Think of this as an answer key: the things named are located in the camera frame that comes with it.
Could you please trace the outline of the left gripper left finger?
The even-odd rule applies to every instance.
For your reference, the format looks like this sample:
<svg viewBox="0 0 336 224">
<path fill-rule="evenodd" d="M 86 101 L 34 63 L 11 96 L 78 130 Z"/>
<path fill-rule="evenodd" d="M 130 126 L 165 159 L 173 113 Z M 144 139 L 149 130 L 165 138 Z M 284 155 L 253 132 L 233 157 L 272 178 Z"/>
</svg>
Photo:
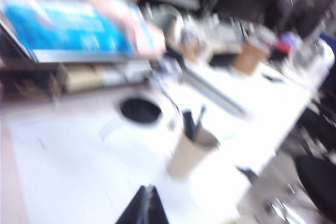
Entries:
<svg viewBox="0 0 336 224">
<path fill-rule="evenodd" d="M 116 223 L 149 223 L 149 200 L 146 187 L 141 186 Z"/>
</svg>

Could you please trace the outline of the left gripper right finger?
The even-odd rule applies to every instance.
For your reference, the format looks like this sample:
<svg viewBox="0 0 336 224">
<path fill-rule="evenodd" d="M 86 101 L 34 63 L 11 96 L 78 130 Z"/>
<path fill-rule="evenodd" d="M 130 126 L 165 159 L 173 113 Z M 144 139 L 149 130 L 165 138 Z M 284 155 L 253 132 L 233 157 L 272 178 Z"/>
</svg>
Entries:
<svg viewBox="0 0 336 224">
<path fill-rule="evenodd" d="M 163 208 L 159 193 L 155 186 L 149 186 L 149 206 L 148 206 L 148 223 L 150 224 L 168 224 L 165 210 Z"/>
</svg>

